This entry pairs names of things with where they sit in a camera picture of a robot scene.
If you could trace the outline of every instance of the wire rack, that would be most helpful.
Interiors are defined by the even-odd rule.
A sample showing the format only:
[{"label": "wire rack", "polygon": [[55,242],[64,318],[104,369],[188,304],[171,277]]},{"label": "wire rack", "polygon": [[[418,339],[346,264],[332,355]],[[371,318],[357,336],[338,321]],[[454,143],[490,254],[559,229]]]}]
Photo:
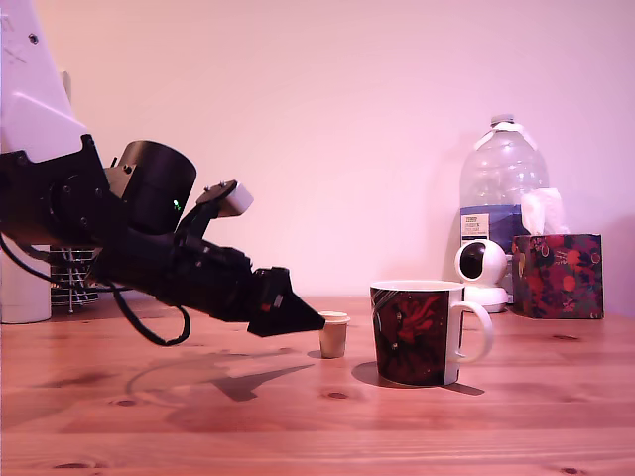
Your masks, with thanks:
[{"label": "wire rack", "polygon": [[95,250],[92,248],[56,248],[51,247],[51,253],[58,255],[60,263],[72,264],[72,266],[51,265],[51,277],[63,285],[51,284],[51,305],[65,306],[68,313],[99,299],[99,294],[92,291],[85,283],[88,265],[93,259]]}]

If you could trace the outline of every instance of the white security camera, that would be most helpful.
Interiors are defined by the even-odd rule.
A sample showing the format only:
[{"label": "white security camera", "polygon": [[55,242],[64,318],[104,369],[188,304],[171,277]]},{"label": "white security camera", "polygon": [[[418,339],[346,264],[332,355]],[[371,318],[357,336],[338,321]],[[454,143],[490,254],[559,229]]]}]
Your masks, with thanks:
[{"label": "white security camera", "polygon": [[460,247],[454,267],[465,283],[465,300],[477,302],[488,312],[502,312],[507,292],[498,286],[507,270],[503,249],[490,240],[473,240]]}]

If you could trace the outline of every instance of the floral tissue box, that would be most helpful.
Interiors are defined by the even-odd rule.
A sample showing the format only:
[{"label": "floral tissue box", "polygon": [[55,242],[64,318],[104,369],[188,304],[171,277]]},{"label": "floral tissue box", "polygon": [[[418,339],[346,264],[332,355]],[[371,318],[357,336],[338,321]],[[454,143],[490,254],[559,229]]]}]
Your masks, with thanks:
[{"label": "floral tissue box", "polygon": [[514,310],[538,319],[602,319],[601,235],[523,235],[512,243]]}]

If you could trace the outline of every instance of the mug handle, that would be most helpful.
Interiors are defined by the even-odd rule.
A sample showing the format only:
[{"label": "mug handle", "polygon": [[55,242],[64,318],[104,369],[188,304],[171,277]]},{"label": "mug handle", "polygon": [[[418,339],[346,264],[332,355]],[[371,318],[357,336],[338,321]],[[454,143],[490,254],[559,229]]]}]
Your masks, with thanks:
[{"label": "mug handle", "polygon": [[494,327],[492,326],[492,319],[485,308],[477,304],[476,302],[462,301],[455,302],[450,307],[450,313],[462,312],[464,310],[472,311],[478,317],[480,328],[482,330],[483,338],[480,342],[480,348],[471,356],[461,354],[460,348],[456,349],[453,353],[450,353],[448,360],[451,362],[458,362],[460,364],[469,364],[485,357],[492,349],[492,343],[494,341]]}]

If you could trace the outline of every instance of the black cylindrical motor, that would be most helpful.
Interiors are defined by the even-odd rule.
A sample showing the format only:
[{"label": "black cylindrical motor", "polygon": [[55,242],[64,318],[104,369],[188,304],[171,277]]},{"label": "black cylindrical motor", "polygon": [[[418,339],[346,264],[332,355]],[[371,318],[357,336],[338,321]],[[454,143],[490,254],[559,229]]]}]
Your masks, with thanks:
[{"label": "black cylindrical motor", "polygon": [[196,179],[190,160],[163,144],[136,141],[117,168],[131,176],[121,195],[129,206],[129,226],[151,235],[175,231]]}]

